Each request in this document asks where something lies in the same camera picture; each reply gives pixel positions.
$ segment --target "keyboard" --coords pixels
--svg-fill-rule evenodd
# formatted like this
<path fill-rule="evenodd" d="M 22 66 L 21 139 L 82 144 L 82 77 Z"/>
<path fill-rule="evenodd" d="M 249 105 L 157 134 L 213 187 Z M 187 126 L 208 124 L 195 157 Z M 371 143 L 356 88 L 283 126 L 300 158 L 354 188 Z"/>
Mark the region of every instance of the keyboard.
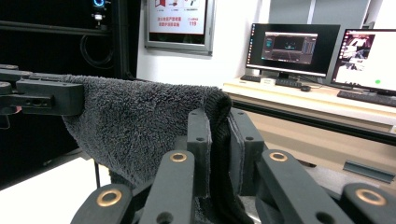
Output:
<path fill-rule="evenodd" d="M 275 81 L 275 84 L 277 86 L 285 86 L 285 87 L 292 87 L 292 88 L 301 88 L 303 84 L 301 82 L 292 80 L 292 79 L 286 79 L 286 78 L 279 78 Z"/>
<path fill-rule="evenodd" d="M 360 93 L 350 92 L 350 91 L 339 91 L 337 96 L 341 97 L 341 98 L 346 98 L 349 100 L 356 100 L 356 101 L 361 101 L 361 102 L 366 102 L 366 103 L 371 103 L 371 104 L 376 104 L 376 105 L 387 105 L 387 106 L 396 107 L 396 99 L 394 97 L 391 98 L 389 96 L 366 95 L 366 94 L 360 94 Z"/>
<path fill-rule="evenodd" d="M 262 80 L 262 77 L 243 75 L 239 79 L 244 80 L 244 81 L 260 82 Z"/>

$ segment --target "white floor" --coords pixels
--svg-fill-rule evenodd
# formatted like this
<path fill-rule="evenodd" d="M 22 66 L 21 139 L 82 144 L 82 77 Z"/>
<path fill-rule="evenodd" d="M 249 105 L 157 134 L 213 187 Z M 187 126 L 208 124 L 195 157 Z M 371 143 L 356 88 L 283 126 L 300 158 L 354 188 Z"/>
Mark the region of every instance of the white floor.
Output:
<path fill-rule="evenodd" d="M 110 183 L 99 166 L 101 186 Z M 93 160 L 77 158 L 0 191 L 0 223 L 69 224 L 96 190 Z"/>

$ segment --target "blue light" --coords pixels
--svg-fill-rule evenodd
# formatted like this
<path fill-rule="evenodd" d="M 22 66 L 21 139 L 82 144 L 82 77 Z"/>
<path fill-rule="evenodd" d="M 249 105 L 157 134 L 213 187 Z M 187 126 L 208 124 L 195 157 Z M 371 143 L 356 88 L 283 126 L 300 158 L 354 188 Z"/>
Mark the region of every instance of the blue light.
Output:
<path fill-rule="evenodd" d="M 97 6 L 97 7 L 102 7 L 105 5 L 105 0 L 93 0 L 93 3 Z"/>

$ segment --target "brass ring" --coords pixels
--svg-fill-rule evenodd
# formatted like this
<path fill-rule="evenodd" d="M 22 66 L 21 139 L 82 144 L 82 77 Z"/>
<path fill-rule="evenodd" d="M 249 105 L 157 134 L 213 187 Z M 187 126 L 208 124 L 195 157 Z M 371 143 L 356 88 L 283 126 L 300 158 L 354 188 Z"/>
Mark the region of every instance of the brass ring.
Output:
<path fill-rule="evenodd" d="M 376 197 L 376 199 L 368 198 L 365 194 L 372 194 Z M 387 203 L 387 200 L 382 195 L 370 189 L 357 189 L 356 195 L 362 201 L 372 205 L 384 206 Z"/>
<path fill-rule="evenodd" d="M 187 155 L 184 153 L 174 153 L 171 155 L 171 161 L 182 162 L 187 159 Z"/>
<path fill-rule="evenodd" d="M 111 200 L 104 200 L 105 196 L 110 193 L 115 194 L 116 197 Z M 108 207 L 117 203 L 121 199 L 121 195 L 121 191 L 119 191 L 118 189 L 108 189 L 99 194 L 96 202 L 99 206 Z"/>
<path fill-rule="evenodd" d="M 273 152 L 270 154 L 270 158 L 273 159 L 274 161 L 286 161 L 288 157 L 280 152 Z"/>

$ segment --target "cable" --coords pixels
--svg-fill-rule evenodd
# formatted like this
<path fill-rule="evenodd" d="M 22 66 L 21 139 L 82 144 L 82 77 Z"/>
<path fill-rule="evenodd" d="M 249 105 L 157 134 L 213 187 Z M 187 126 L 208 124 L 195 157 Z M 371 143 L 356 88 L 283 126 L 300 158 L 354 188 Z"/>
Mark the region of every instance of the cable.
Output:
<path fill-rule="evenodd" d="M 87 40 L 88 36 L 84 35 L 81 40 L 79 41 L 79 50 L 81 51 L 82 57 L 85 59 L 85 61 L 92 67 L 98 68 L 98 69 L 110 69 L 113 67 L 113 64 L 110 65 L 109 67 L 102 67 L 102 65 L 105 65 L 111 61 L 113 58 L 113 49 L 110 49 L 110 52 L 107 54 L 107 56 L 101 60 L 101 61 L 96 61 L 94 60 L 90 54 L 87 51 Z"/>
<path fill-rule="evenodd" d="M 61 35 L 98 35 L 109 36 L 109 31 L 98 29 L 82 29 L 75 27 L 63 27 L 52 25 L 32 24 L 26 22 L 15 21 L 0 21 L 0 30 L 20 31 L 20 32 L 35 32 L 46 34 L 61 34 Z"/>
<path fill-rule="evenodd" d="M 325 86 L 325 87 L 329 87 L 329 88 L 333 88 L 333 89 L 337 89 L 337 90 L 342 90 L 342 91 L 345 90 L 345 89 L 342 88 L 342 87 L 335 87 L 335 86 L 326 85 L 326 84 L 319 83 L 319 82 L 317 82 L 317 81 L 315 81 L 315 80 L 312 80 L 312 79 L 309 79 L 309 78 L 307 78 L 307 77 L 303 77 L 303 76 L 300 76 L 300 75 L 293 75 L 293 74 L 289 74 L 289 75 L 292 76 L 292 77 L 297 77 L 297 78 L 299 78 L 299 79 L 303 79 L 303 80 L 305 80 L 305 81 L 309 81 L 309 82 L 313 82 L 313 83 L 316 83 L 316 84 L 320 84 L 320 86 L 317 87 L 317 88 L 315 88 L 315 89 L 319 89 L 319 88 Z M 348 91 L 362 92 L 363 90 L 348 90 Z"/>

